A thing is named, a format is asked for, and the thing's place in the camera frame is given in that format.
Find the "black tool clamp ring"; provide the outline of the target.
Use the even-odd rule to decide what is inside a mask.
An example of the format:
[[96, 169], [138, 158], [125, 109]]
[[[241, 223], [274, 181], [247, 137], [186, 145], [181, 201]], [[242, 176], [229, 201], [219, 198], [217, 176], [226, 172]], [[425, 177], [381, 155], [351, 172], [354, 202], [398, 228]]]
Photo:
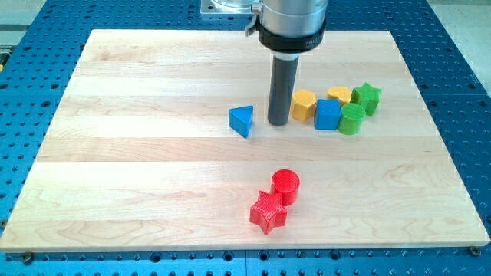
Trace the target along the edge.
[[263, 27], [258, 18], [253, 20], [245, 27], [245, 36], [252, 35], [255, 31], [259, 32], [259, 42], [272, 51], [286, 54], [300, 54], [315, 49], [323, 40], [326, 20], [321, 27], [314, 33], [300, 38], [287, 38], [278, 34], [273, 34]]

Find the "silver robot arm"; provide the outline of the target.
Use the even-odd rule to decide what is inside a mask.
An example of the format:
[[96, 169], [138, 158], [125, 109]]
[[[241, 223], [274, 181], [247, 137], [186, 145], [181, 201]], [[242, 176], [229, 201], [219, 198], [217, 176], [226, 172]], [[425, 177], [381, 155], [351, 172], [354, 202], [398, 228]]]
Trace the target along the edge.
[[323, 40], [327, 0], [259, 0], [251, 5], [252, 21], [245, 36], [259, 33], [259, 42], [273, 54], [268, 122], [288, 122], [300, 55]]

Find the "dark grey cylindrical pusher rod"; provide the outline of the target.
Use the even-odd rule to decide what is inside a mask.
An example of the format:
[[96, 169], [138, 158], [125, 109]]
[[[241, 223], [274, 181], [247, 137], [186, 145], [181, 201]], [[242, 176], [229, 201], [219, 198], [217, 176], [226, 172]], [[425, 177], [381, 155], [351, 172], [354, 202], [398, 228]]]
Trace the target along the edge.
[[283, 126], [288, 122], [298, 59], [299, 54], [273, 54], [268, 105], [268, 121], [273, 126]]

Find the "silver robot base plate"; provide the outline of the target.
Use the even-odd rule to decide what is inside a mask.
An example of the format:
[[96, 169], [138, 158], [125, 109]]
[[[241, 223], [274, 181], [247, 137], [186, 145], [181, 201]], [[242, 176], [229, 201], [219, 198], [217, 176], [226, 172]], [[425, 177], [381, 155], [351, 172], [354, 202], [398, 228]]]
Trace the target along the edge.
[[258, 0], [200, 0], [199, 13], [201, 18], [244, 18], [252, 14], [252, 5], [258, 3]]

